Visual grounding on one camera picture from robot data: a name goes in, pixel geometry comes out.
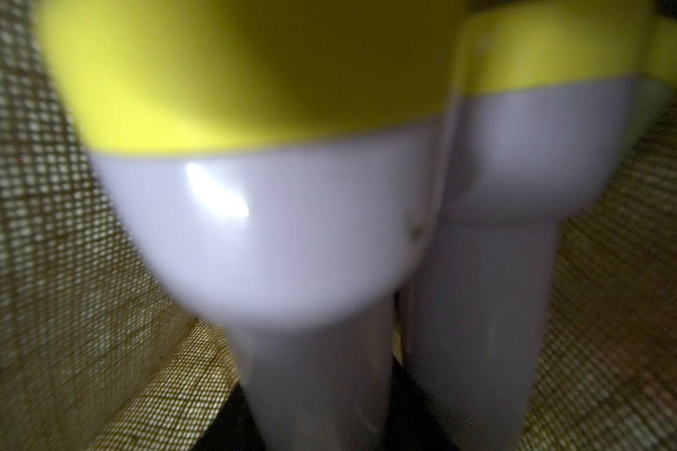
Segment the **purple flashlight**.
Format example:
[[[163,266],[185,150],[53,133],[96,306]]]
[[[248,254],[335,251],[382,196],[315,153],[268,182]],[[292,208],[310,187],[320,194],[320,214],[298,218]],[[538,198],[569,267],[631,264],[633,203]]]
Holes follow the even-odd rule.
[[[143,259],[222,325],[270,450],[378,450],[431,238],[464,1],[39,1],[45,65]]]
[[[402,360],[461,450],[524,428],[560,223],[605,188],[650,1],[519,1],[462,24],[436,231],[400,298]]]

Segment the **brown burlap tote bag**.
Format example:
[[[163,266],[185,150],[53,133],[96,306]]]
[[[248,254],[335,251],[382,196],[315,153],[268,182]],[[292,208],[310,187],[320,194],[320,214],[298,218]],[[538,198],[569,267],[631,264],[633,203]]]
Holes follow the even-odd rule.
[[[261,450],[224,328],[140,261],[0,1],[0,450]],[[677,92],[562,226],[518,450],[677,450]]]

